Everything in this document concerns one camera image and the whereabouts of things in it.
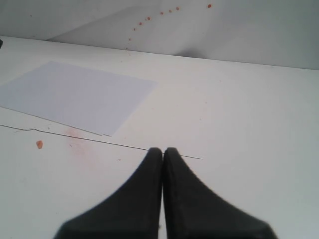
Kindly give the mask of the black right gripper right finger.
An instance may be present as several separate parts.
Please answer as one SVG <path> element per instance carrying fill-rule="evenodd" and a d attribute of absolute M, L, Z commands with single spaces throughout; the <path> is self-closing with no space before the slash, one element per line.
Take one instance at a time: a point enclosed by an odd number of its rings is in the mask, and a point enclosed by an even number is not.
<path fill-rule="evenodd" d="M 210 190 L 176 148 L 163 156 L 163 200 L 169 239 L 275 239 L 270 225 Z"/>

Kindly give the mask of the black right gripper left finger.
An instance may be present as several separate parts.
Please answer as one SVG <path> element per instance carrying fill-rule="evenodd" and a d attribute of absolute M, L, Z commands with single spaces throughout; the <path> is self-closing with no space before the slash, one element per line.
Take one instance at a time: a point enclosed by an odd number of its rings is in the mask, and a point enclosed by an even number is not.
<path fill-rule="evenodd" d="M 68 220 L 57 239 L 156 239 L 162 193 L 162 152 L 150 148 L 131 177 L 110 197 Z"/>

